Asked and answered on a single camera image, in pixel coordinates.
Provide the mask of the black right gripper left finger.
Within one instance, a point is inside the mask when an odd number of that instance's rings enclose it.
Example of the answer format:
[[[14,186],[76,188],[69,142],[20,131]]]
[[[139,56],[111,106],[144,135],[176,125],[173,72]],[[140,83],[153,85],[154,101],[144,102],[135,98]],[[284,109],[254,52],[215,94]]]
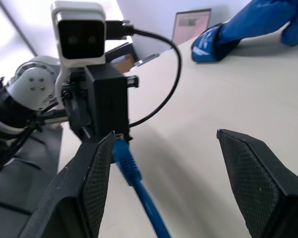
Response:
[[[83,142],[51,181],[19,238],[98,238],[115,135]]]

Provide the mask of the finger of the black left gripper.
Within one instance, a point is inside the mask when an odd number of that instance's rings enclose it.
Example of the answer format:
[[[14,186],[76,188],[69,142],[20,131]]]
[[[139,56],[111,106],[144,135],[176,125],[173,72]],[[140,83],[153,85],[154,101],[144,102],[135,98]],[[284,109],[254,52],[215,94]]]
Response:
[[[139,77],[137,75],[131,75],[126,77],[128,88],[139,88]]]
[[[65,108],[72,132],[83,143],[97,142],[85,99],[65,99]]]

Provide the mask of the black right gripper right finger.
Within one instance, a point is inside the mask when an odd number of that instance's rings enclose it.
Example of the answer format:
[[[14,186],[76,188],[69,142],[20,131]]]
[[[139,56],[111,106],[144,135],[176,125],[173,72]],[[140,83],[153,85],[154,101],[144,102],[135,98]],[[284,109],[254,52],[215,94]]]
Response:
[[[252,238],[298,238],[298,176],[261,140],[217,131],[230,186]]]

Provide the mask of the small black box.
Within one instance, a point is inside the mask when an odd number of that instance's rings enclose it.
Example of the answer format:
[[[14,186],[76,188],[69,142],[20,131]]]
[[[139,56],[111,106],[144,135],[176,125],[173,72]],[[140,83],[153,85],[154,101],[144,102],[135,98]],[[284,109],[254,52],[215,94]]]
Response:
[[[84,72],[92,132],[104,137],[113,131],[130,141],[126,77],[109,63],[85,66]]]

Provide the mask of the brown cardboard box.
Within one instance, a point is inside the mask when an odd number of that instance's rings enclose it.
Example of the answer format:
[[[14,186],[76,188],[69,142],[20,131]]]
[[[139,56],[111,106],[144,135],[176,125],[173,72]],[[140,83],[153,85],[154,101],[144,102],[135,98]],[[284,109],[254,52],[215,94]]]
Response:
[[[135,66],[132,54],[120,56],[110,62],[120,73],[126,73]]]

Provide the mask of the black ribbed furniture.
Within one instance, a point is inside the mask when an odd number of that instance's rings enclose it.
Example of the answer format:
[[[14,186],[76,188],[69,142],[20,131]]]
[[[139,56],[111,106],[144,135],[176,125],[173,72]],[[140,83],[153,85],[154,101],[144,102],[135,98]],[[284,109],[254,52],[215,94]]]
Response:
[[[58,172],[62,128],[31,136],[0,173],[0,238],[17,238]]]

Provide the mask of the dark framed monitor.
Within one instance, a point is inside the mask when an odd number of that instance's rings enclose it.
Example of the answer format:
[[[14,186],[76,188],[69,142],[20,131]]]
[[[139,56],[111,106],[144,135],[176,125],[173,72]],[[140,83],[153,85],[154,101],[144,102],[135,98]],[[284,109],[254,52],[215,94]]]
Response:
[[[177,12],[173,26],[173,42],[180,45],[198,37],[208,29],[211,13],[211,8]]]

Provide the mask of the blue padded glove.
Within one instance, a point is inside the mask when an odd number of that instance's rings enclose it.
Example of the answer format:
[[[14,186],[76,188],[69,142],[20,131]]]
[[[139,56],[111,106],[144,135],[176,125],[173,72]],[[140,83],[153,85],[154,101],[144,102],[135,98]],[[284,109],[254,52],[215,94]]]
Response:
[[[205,30],[191,45],[196,63],[219,62],[241,40],[259,37],[283,28],[281,43],[298,45],[298,0],[251,0],[225,23]]]

